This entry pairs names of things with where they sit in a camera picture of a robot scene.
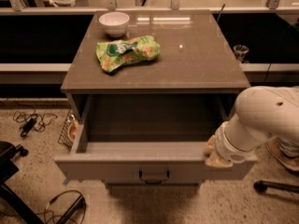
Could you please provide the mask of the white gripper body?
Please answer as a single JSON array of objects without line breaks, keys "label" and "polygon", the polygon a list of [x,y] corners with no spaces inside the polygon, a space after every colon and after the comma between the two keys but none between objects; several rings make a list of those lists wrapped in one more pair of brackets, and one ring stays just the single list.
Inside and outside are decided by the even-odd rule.
[{"label": "white gripper body", "polygon": [[230,161],[231,163],[242,163],[249,157],[255,154],[255,150],[243,151],[234,147],[228,140],[225,134],[225,128],[227,126],[227,121],[217,129],[215,132],[214,146],[216,152],[224,160]]}]

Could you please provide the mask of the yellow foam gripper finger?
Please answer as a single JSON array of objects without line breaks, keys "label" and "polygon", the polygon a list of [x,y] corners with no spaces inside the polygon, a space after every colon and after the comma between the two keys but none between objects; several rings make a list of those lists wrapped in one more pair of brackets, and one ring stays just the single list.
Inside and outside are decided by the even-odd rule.
[{"label": "yellow foam gripper finger", "polygon": [[205,146],[203,147],[203,154],[206,156],[210,156],[212,152],[215,150],[214,148],[214,141],[215,141],[215,136],[212,135],[207,141]]},{"label": "yellow foam gripper finger", "polygon": [[233,164],[230,161],[224,160],[222,157],[211,155],[205,160],[205,163],[209,167],[214,168],[230,168]]}]

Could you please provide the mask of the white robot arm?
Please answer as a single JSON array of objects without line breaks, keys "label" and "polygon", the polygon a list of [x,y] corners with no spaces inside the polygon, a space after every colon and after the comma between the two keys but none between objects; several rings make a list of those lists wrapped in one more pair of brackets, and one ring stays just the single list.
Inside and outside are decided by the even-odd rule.
[{"label": "white robot arm", "polygon": [[206,142],[205,164],[230,168],[278,138],[299,142],[299,95],[296,87],[250,87],[239,93],[232,116]]}]

